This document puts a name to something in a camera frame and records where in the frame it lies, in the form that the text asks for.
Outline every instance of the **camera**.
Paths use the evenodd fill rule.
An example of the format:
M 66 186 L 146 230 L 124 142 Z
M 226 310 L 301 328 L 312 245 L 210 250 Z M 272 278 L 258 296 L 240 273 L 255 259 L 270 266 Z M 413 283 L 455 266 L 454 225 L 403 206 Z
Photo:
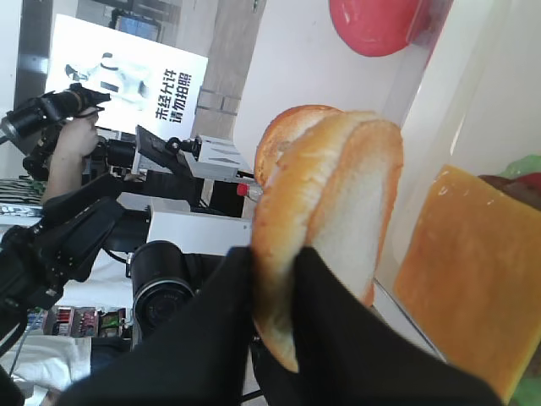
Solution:
M 218 255 L 184 254 L 168 241 L 139 247 L 128 264 L 134 291 L 133 345 L 182 311 L 221 260 Z

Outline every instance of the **robot image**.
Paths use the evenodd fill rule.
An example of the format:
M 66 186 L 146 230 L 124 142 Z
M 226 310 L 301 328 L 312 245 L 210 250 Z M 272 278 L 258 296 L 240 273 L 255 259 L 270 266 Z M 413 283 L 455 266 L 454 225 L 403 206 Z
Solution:
M 113 99 L 121 99 L 138 111 L 145 109 L 150 97 L 150 89 L 145 83 L 150 79 L 150 71 L 115 58 L 110 52 L 105 52 L 100 63 L 92 68 L 67 64 L 65 72 L 71 80 L 95 91 L 111 92 Z

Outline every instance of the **bun crust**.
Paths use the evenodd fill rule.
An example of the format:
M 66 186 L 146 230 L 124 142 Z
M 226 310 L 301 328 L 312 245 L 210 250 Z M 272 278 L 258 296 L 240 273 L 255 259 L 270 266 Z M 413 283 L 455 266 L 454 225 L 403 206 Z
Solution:
M 287 369 L 298 370 L 290 316 L 295 256 L 314 246 L 350 291 L 364 298 L 401 167 L 397 126 L 373 112 L 342 112 L 309 127 L 267 180 L 252 233 L 254 321 Z
M 255 154 L 254 177 L 262 187 L 284 151 L 323 118 L 340 110 L 322 105 L 293 107 L 279 114 L 267 127 Z

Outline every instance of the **green object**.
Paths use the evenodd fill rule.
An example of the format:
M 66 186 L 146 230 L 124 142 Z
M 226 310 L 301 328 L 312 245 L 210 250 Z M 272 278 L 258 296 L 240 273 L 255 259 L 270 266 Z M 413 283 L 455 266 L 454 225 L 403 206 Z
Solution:
M 519 159 L 518 161 L 514 161 L 507 165 L 505 171 L 500 173 L 498 176 L 501 176 L 502 178 L 516 179 L 536 172 L 541 172 L 541 156 L 528 155 L 523 157 L 523 159 Z
M 516 387 L 510 404 L 539 406 L 541 404 L 541 376 L 522 378 L 518 387 Z

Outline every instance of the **camera lens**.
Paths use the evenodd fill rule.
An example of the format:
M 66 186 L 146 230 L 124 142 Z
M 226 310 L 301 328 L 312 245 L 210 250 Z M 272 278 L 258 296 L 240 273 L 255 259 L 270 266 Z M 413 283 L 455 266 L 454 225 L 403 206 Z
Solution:
M 191 299 L 191 294 L 179 289 L 179 285 L 163 287 L 146 298 L 146 323 L 156 328 L 170 320 Z
M 167 241 L 139 247 L 130 271 L 134 316 L 145 339 L 194 297 L 191 276 L 182 251 Z

